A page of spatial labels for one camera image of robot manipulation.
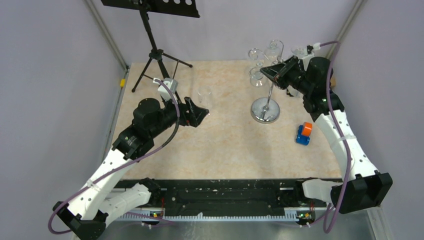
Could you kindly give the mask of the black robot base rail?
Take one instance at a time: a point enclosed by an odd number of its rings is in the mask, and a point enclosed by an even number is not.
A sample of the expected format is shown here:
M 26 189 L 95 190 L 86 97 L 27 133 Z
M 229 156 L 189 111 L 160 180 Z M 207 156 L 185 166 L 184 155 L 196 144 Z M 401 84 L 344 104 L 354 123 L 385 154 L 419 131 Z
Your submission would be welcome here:
M 298 200 L 296 179 L 156 179 L 159 190 L 137 210 L 171 221 L 298 221 L 324 211 L 321 200 Z

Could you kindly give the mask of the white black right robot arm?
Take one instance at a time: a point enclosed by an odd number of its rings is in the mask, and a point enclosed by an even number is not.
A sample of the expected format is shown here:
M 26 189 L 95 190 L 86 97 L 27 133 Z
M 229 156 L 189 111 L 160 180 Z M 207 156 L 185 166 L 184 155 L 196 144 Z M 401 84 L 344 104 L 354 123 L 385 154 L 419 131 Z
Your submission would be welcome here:
M 295 187 L 293 200 L 307 206 L 313 199 L 332 204 L 347 214 L 379 206 L 390 188 L 390 174 L 381 173 L 368 159 L 348 122 L 345 107 L 330 88 L 332 62 L 312 57 L 308 66 L 296 56 L 260 72 L 279 89 L 292 87 L 303 95 L 303 107 L 325 136 L 340 171 L 342 182 L 305 178 Z

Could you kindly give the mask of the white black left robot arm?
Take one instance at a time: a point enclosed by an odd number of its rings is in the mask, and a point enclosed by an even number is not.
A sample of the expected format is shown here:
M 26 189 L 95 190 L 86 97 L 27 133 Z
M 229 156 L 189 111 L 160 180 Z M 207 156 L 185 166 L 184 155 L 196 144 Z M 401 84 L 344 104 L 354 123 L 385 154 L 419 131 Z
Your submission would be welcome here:
M 53 207 L 56 215 L 80 240 L 96 240 L 112 222 L 132 209 L 156 206 L 161 198 L 160 187 L 150 178 L 115 197 L 107 197 L 135 163 L 169 144 L 179 126 L 196 128 L 209 112 L 195 105 L 190 97 L 177 104 L 168 100 L 164 107 L 155 98 L 141 100 L 133 111 L 131 125 L 118 135 L 86 184 L 70 200 L 59 201 Z

